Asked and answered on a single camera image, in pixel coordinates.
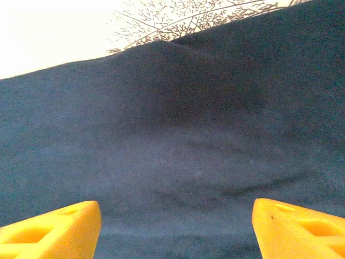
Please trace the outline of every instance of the yellow plastic piece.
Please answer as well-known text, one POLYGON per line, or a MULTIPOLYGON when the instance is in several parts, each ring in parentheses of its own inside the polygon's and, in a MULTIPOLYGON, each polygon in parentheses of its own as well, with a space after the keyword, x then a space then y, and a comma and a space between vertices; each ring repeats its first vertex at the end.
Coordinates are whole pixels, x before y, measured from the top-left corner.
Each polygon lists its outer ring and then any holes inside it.
POLYGON ((256 199, 252 222, 263 259, 344 259, 345 219, 256 199))
POLYGON ((77 203, 0 228, 0 259, 93 258, 100 230, 98 203, 77 203))

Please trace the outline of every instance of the dark blue fabric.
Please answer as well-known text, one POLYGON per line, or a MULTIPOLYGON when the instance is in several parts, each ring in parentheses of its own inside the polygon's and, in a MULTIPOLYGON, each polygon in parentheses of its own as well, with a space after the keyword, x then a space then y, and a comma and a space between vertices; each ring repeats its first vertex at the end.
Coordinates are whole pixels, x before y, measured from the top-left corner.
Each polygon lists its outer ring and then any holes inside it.
POLYGON ((345 2, 0 81, 0 225, 97 200, 95 258, 260 258, 253 202, 345 217, 345 2))

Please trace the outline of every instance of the decorative print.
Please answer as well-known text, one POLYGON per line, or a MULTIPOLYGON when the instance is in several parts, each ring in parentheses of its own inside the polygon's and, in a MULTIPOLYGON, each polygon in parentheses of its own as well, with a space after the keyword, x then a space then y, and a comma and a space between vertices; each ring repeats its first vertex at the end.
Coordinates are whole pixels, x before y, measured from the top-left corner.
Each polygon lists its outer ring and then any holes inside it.
POLYGON ((108 38, 118 53, 156 40, 170 41, 214 26, 310 0, 126 0, 113 11, 108 38))

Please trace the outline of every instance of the yellow triangular part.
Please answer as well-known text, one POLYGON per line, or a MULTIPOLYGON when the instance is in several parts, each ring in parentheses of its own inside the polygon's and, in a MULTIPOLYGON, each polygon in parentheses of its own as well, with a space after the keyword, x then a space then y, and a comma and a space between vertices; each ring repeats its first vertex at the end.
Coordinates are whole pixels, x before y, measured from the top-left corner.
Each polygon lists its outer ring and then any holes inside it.
POLYGON ((84 201, 0 228, 0 258, 93 258, 100 230, 98 203, 84 201))
POLYGON ((344 259, 345 219, 256 199, 252 222, 263 259, 344 259))

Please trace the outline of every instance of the tree branch pattern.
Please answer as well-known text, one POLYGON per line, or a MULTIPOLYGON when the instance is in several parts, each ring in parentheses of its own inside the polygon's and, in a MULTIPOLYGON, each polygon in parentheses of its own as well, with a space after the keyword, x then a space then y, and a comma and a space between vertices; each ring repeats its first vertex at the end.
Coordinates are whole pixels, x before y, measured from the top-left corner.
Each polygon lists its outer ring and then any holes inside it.
POLYGON ((113 10, 108 25, 114 28, 108 38, 118 53, 156 40, 170 41, 214 26, 257 16, 262 13, 310 0, 126 0, 113 10))

